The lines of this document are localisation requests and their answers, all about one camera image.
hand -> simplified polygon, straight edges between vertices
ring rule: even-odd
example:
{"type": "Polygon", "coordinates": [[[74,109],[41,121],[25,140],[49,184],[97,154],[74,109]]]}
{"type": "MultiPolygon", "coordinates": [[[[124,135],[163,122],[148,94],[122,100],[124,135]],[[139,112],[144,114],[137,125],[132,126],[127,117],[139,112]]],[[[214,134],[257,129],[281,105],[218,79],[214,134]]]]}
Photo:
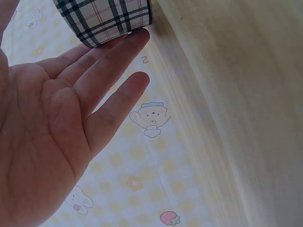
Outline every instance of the hand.
{"type": "MultiPolygon", "coordinates": [[[[0,0],[0,44],[17,0],[0,0]]],[[[63,203],[149,83],[133,74],[92,114],[149,40],[145,29],[97,49],[8,67],[0,51],[0,220],[37,226],[63,203]]]]}

wood grain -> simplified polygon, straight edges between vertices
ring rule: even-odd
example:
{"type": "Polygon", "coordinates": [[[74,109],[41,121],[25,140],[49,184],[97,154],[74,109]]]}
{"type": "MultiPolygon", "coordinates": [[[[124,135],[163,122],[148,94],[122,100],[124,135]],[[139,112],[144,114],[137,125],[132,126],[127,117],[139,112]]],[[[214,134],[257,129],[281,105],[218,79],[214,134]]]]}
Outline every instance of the wood grain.
{"type": "Polygon", "coordinates": [[[302,226],[302,1],[152,7],[155,60],[217,226],[302,226]]]}

yellow checkered pattern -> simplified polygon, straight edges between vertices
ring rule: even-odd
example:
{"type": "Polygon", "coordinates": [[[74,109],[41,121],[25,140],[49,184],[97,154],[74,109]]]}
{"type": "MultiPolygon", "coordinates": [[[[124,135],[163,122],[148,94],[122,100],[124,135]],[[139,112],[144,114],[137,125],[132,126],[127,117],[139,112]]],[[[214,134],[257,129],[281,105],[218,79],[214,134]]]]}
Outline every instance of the yellow checkered pattern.
{"type": "MultiPolygon", "coordinates": [[[[51,0],[22,0],[4,34],[2,48],[12,65],[55,57],[77,44],[51,0]],[[26,21],[37,9],[43,16],[29,28],[26,21]]],[[[151,84],[134,111],[143,103],[163,102],[166,108],[174,105],[157,80],[162,75],[150,55],[151,50],[143,50],[106,98],[129,75],[141,70],[150,75],[151,84]]],[[[179,120],[177,113],[171,113],[161,135],[148,138],[144,129],[127,118],[77,183],[94,202],[88,214],[81,215],[64,202],[42,226],[161,227],[166,224],[160,215],[166,211],[180,216],[180,227],[213,226],[203,202],[203,188],[191,165],[194,158],[182,145],[184,134],[175,124],[179,120]]]]}

bed sheet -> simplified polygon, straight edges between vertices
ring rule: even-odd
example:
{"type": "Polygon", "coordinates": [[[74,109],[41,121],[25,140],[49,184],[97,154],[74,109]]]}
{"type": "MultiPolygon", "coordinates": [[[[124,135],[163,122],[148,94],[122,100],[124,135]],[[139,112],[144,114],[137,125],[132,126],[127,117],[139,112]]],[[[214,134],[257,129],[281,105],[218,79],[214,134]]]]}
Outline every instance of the bed sheet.
{"type": "MultiPolygon", "coordinates": [[[[52,0],[21,0],[2,48],[13,65],[55,57],[79,43],[52,0]]],[[[170,111],[174,104],[154,57],[147,45],[105,97],[135,71],[151,77],[113,140],[42,227],[213,226],[194,157],[184,146],[182,118],[170,111]],[[158,127],[149,124],[153,113],[158,127]]]]}

plaid box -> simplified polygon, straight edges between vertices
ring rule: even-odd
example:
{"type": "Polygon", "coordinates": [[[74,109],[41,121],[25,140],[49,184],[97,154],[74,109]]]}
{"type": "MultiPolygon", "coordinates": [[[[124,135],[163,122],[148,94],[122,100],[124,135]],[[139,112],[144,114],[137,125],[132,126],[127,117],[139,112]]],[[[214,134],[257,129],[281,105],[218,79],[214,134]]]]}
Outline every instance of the plaid box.
{"type": "Polygon", "coordinates": [[[150,25],[149,0],[53,0],[76,36],[89,48],[150,25]]]}

